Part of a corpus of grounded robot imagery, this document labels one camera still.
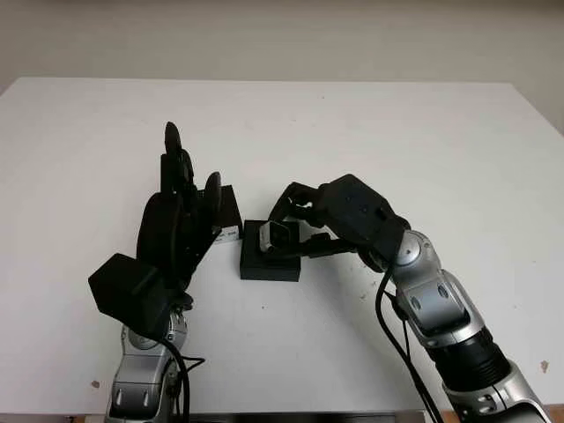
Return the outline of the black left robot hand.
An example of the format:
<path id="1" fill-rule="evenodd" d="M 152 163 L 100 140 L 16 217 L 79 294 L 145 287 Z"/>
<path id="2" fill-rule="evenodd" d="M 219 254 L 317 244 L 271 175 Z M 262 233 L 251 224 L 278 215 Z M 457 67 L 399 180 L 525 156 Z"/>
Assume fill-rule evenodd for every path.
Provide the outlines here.
<path id="1" fill-rule="evenodd" d="M 185 290 L 221 231 L 221 176 L 213 172 L 203 189 L 196 186 L 191 158 L 173 122 L 166 124 L 164 143 L 160 190 L 145 205 L 137 259 L 159 269 L 169 283 Z"/>

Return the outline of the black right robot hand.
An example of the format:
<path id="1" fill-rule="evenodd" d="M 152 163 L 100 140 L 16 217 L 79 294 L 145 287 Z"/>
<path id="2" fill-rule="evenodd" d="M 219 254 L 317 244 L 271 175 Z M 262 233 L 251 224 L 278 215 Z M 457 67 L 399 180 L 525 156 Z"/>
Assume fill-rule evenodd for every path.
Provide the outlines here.
<path id="1" fill-rule="evenodd" d="M 329 233 L 313 234 L 305 241 L 301 241 L 299 235 L 290 235 L 286 218 L 303 220 L 316 228 L 325 226 L 315 209 L 320 198 L 320 188 L 298 182 L 290 183 L 273 206 L 267 222 L 259 229 L 261 252 L 272 259 L 302 256 L 317 258 L 356 253 L 358 248 L 351 241 L 333 239 Z"/>

